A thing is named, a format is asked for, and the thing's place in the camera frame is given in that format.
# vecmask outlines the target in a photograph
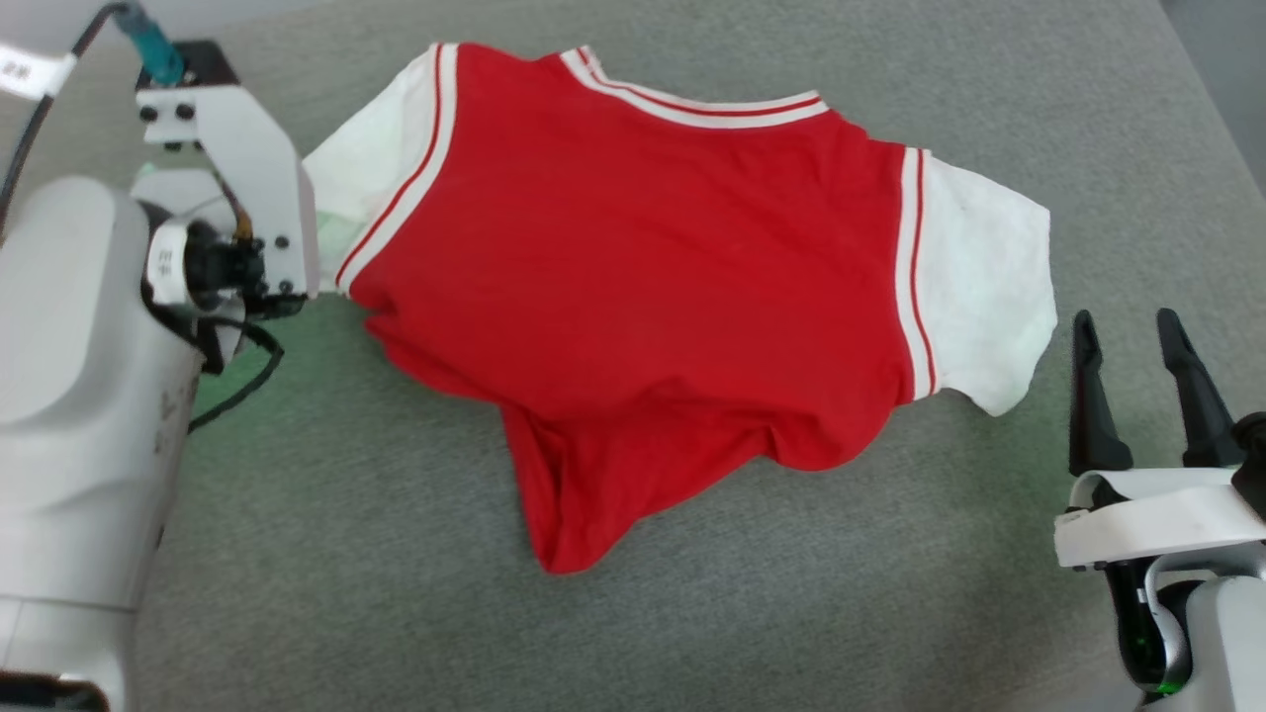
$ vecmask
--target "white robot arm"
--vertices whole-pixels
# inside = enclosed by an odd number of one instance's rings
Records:
[[[1184,467],[1133,467],[1099,378],[1094,322],[1077,314],[1069,457],[1077,481],[1055,522],[1056,552],[1061,566],[1104,573],[1142,709],[1261,709],[1266,413],[1234,423],[1177,314],[1161,309],[1157,327],[1179,386]]]
[[[135,5],[109,14],[142,51],[146,141],[197,146],[215,172],[151,172],[130,194],[66,177],[10,220],[0,709],[135,708],[133,627],[199,374],[220,372],[243,334],[280,357],[254,322],[319,285],[313,190],[285,132],[214,43],[170,46]]]

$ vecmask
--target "t-shirt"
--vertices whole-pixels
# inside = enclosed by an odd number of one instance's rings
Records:
[[[943,388],[1004,413],[1056,323],[1046,209],[815,92],[436,44],[306,167],[389,359],[500,407],[553,573],[752,457],[841,465]]]

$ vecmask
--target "cable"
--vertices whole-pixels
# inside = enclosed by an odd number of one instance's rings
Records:
[[[225,317],[204,317],[201,319],[197,319],[197,324],[199,328],[204,326],[222,326],[222,327],[239,328],[242,329],[242,336],[254,342],[256,346],[260,346],[261,348],[267,351],[270,356],[268,356],[268,362],[265,364],[262,369],[260,369],[260,372],[256,374],[253,379],[247,381],[246,385],[239,388],[237,393],[225,398],[214,408],[210,408],[201,416],[190,421],[189,432],[194,432],[197,428],[205,426],[206,423],[210,423],[215,418],[219,418],[224,413],[228,413],[233,408],[238,407],[243,400],[246,400],[252,393],[260,390],[260,386],[262,386],[268,380],[268,378],[272,376],[272,372],[277,370],[277,366],[281,364],[281,357],[286,355],[286,350],[281,347],[281,342],[279,342],[271,333],[268,333],[257,324],[252,324],[248,322],[239,322],[237,319],[229,319]]]
[[[96,11],[92,22],[89,23],[80,38],[75,41],[75,46],[71,47],[71,54],[75,57],[82,57],[84,52],[87,52],[89,44],[96,39],[97,33],[105,25],[105,22],[110,19],[110,15],[115,13],[125,11],[130,8],[128,3],[108,3]],[[39,133],[39,128],[44,125],[44,119],[48,117],[48,110],[53,108],[53,98],[44,96],[35,104],[35,110],[30,113],[30,120],[27,122],[27,128],[22,130],[18,138],[18,146],[13,151],[13,158],[9,161],[9,170],[5,171],[4,184],[0,185],[0,236],[4,236],[5,219],[9,217],[9,205],[13,203],[13,194],[18,189],[18,176],[22,175],[22,167],[27,163],[27,156],[30,155],[30,147],[35,144],[35,134]]]

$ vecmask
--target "label sticker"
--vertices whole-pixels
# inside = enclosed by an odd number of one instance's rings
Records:
[[[0,44],[0,90],[37,101],[57,96],[76,61],[75,54],[44,57]]]

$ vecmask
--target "white stripe trim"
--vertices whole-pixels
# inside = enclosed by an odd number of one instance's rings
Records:
[[[914,238],[919,220],[919,149],[905,149],[901,161],[901,223],[896,232],[896,315],[901,322],[905,345],[910,351],[910,378],[914,388],[912,400],[931,395],[932,378],[928,372],[928,351],[919,331],[915,313],[915,295],[912,291],[910,269],[914,265]]]
[[[668,101],[671,104],[677,104],[684,109],[698,109],[700,111],[765,111],[771,109],[782,109],[785,106],[793,106],[795,104],[804,104],[805,101],[812,101],[814,99],[822,99],[817,91],[805,91],[796,94],[795,96],[787,96],[785,99],[772,99],[770,101],[698,101],[694,99],[684,99],[675,94],[668,94],[667,91],[660,91],[658,89],[651,89],[649,86],[642,86],[641,84],[633,84],[628,81],[617,81],[606,76],[603,71],[603,63],[599,61],[598,54],[586,44],[579,51],[572,49],[572,52],[580,53],[581,62],[585,61],[585,54],[589,54],[589,68],[592,70],[594,76],[598,81],[606,84],[618,89],[628,89],[632,91],[638,91],[646,94],[647,96],[653,96],[661,101]]]
[[[391,242],[395,237],[396,231],[409,219],[409,215],[418,208],[422,199],[425,198],[430,186],[436,182],[436,177],[439,175],[439,168],[444,165],[444,158],[448,156],[448,147],[453,139],[453,123],[457,118],[457,48],[458,44],[437,44],[436,52],[439,52],[439,125],[436,128],[436,149],[430,153],[429,161],[423,171],[417,179],[409,185],[409,188],[396,201],[395,208],[387,217],[377,226],[377,231],[370,237],[370,241],[356,252],[347,266],[343,269],[343,279],[338,283],[338,289],[347,294],[352,289],[352,283],[356,281],[357,275],[361,270],[368,265],[373,257],[382,251],[384,247]],[[413,176],[414,171],[409,171],[404,176],[408,181]],[[370,222],[367,229],[373,229],[373,224],[377,218]],[[357,236],[357,239],[352,242],[352,251],[356,251],[356,246],[363,239],[363,233]]]
[[[636,85],[627,85],[627,84],[622,84],[622,82],[620,84],[618,84],[618,82],[610,82],[610,84],[613,84],[615,86],[608,86],[608,85],[603,84],[601,81],[599,81],[599,77],[596,77],[592,72],[589,71],[589,68],[587,68],[587,66],[585,63],[585,58],[580,54],[579,49],[568,49],[567,52],[563,52],[562,54],[560,54],[560,57],[562,58],[562,61],[567,66],[567,68],[571,71],[571,73],[576,77],[576,81],[579,81],[580,84],[582,84],[585,87],[591,89],[594,91],[598,91],[600,94],[605,94],[608,96],[614,96],[615,99],[620,99],[620,100],[623,100],[623,101],[625,101],[628,104],[632,104],[633,106],[636,106],[636,108],[646,111],[647,114],[651,114],[651,115],[655,115],[655,117],[658,117],[661,119],[666,119],[666,120],[670,120],[670,122],[675,122],[675,123],[679,123],[679,124],[696,127],[696,128],[723,128],[723,129],[732,129],[732,128],[772,127],[772,125],[780,125],[780,124],[786,124],[786,123],[791,123],[791,122],[798,122],[800,119],[808,119],[809,117],[815,117],[815,115],[822,114],[822,113],[824,113],[824,111],[828,110],[828,108],[827,108],[827,105],[824,103],[818,101],[817,104],[810,104],[808,106],[801,106],[799,109],[789,109],[786,111],[777,111],[777,113],[772,113],[772,114],[737,115],[737,117],[711,117],[711,115],[694,114],[694,113],[691,113],[689,110],[674,109],[671,106],[665,106],[662,104],[657,104],[655,101],[651,101],[649,99],[647,99],[644,96],[638,96],[638,94],[636,91],[633,91],[632,89],[629,89],[630,86],[636,86]],[[646,90],[643,90],[642,87],[638,87],[638,91],[646,91]],[[655,92],[655,94],[656,95],[662,95],[663,92]],[[675,103],[679,103],[681,105],[689,105],[691,108],[700,109],[700,110],[717,110],[717,111],[724,111],[724,110],[762,110],[762,109],[768,109],[770,108],[770,106],[765,105],[767,103],[757,103],[755,105],[751,105],[751,104],[705,104],[705,103],[701,103],[701,101],[690,101],[690,100],[680,99],[680,98],[676,98],[676,96],[672,96],[672,95],[665,95],[665,96],[671,96],[671,99],[666,99],[666,100],[675,101]],[[810,92],[810,96],[806,96],[805,100],[808,100],[810,98],[815,98],[815,96],[817,96],[815,94]],[[777,108],[777,105],[781,105],[784,101],[785,100],[776,101],[775,103],[775,108]]]

